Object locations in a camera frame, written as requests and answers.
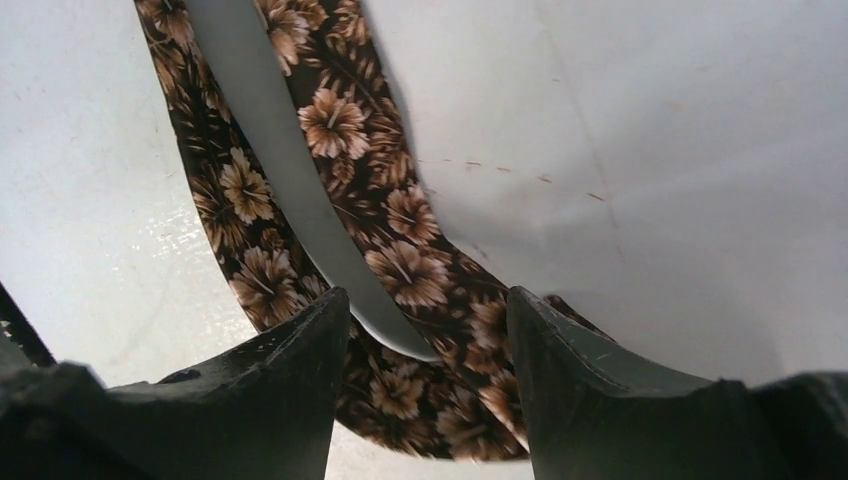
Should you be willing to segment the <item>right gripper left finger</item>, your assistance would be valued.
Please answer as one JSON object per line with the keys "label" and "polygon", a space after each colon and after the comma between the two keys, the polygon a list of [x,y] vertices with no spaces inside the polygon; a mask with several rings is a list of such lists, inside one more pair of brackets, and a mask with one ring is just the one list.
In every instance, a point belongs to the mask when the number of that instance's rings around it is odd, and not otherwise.
{"label": "right gripper left finger", "polygon": [[108,393],[108,443],[155,479],[321,479],[350,329],[333,287],[292,320]]}

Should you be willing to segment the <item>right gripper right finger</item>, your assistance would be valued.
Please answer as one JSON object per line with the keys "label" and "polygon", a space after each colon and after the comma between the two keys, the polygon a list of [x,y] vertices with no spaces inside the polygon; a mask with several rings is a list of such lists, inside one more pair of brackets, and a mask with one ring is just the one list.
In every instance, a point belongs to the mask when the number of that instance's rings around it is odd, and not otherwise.
{"label": "right gripper right finger", "polygon": [[765,479],[769,435],[745,386],[641,357],[522,287],[507,320],[539,479]]}

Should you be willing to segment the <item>brown floral tie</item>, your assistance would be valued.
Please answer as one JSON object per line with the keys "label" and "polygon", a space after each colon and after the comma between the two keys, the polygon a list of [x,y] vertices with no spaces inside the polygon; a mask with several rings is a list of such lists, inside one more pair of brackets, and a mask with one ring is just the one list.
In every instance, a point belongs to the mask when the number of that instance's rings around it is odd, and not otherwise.
{"label": "brown floral tie", "polygon": [[[330,204],[369,271],[435,350],[383,346],[353,320],[336,420],[403,454],[452,461],[530,455],[508,341],[507,286],[443,234],[358,1],[257,1]],[[258,331],[328,287],[275,200],[184,1],[135,5],[188,189],[219,268]]]}

